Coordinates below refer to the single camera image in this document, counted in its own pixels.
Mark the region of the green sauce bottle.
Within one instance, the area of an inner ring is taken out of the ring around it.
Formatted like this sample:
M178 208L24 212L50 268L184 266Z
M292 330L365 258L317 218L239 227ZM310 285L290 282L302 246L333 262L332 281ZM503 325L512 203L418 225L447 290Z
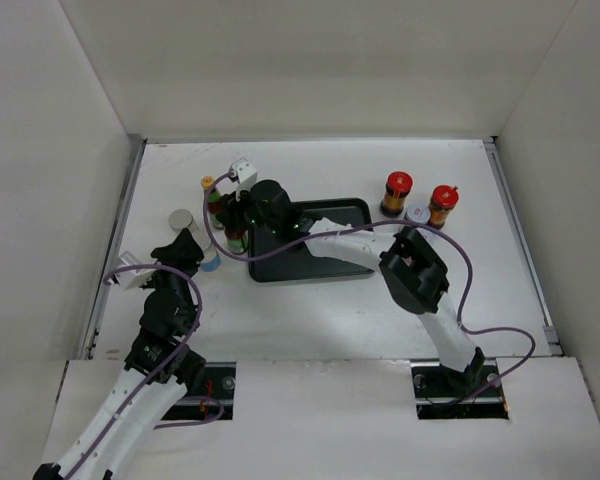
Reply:
M224 232L231 253L242 255L248 250L248 232L244 232L241 229L234 234L226 232L225 229Z
M222 195L214 186L214 178L212 176L204 176L201 181L201 187L206 195L207 218L210 224L216 230L223 230L224 225L221 222L219 215L222 213Z

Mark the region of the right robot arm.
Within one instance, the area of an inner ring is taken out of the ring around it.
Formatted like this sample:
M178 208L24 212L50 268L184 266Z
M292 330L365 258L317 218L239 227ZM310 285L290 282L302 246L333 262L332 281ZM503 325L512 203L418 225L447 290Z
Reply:
M379 273L391 299L416 315L432 340L446 388L466 396L480 383L484 354L463 331L457 314L446 304L448 267L418 228L377 232L372 226L337 223L290 200L274 180L262 180L221 197L217 213L225 230L265 230L278 247L251 255L251 263L287 256L299 249L314 260L339 261Z

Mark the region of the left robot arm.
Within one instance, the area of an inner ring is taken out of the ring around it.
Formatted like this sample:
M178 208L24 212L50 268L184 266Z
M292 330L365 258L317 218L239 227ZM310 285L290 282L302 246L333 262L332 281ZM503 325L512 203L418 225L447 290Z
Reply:
M177 400L203 390L206 361L187 342L200 324L201 294L192 278L204 253L184 229L151 257L152 263L138 264L124 253L104 276L106 284L149 290L139 333L86 429L60 459L40 465L35 478L122 478L162 416Z

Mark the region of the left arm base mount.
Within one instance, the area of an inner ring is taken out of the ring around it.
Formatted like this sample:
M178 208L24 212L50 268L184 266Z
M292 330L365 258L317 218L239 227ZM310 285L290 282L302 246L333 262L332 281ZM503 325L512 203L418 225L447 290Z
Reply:
M162 417L162 422L203 422L213 417L232 420L237 364L210 363L201 383L189 390Z

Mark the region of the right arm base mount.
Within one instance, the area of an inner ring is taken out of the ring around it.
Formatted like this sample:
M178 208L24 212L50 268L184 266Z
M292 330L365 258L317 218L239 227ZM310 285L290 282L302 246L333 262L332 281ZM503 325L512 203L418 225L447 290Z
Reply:
M472 387L453 386L437 363L414 363L411 374L419 420L509 419L500 383L470 397L499 374L494 360L486 362Z

